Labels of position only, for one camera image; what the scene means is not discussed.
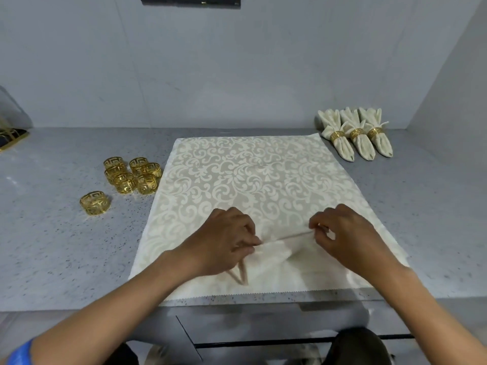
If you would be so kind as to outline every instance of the person's leg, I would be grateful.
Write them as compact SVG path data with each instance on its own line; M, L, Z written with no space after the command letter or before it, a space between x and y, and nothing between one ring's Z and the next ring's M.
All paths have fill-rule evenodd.
M103 365L139 365L139 359L126 343L122 343Z
M322 365L391 365L381 339L367 328L341 331Z

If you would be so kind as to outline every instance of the hand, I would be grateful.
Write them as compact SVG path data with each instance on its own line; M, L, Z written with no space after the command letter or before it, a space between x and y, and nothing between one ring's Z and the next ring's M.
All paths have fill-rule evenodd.
M215 209L208 219L173 250L183 260L188 278L212 276L230 270L262 242L255 224L237 208Z
M309 228L315 230L318 245L373 286L403 267L372 224L346 205L316 213L309 220ZM334 240L326 235L328 229L335 233Z

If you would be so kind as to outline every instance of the black wall fixture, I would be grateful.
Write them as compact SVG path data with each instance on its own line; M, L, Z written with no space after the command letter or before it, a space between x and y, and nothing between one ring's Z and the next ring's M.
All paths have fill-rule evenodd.
M144 5L188 5L188 6L220 6L240 7L240 0L142 0Z

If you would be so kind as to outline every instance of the blue sleeve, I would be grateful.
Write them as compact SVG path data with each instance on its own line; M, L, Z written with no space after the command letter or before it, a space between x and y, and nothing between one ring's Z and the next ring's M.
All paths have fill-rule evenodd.
M30 347L33 339L16 349L7 360L7 365L32 365L30 359Z

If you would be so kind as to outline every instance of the countertop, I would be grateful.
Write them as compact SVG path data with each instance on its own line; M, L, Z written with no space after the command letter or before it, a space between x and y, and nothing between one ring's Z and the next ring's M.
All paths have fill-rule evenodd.
M164 165L177 138L303 135L312 129L32 129L0 153L0 311L78 309L123 284L130 272L153 195L122 196L106 182L103 160L144 156ZM487 193L468 184L415 144L389 131L394 158L336 157L410 255L437 298L487 296ZM106 214L88 217L84 194L113 197ZM303 303L376 299L360 292L216 296L167 306Z

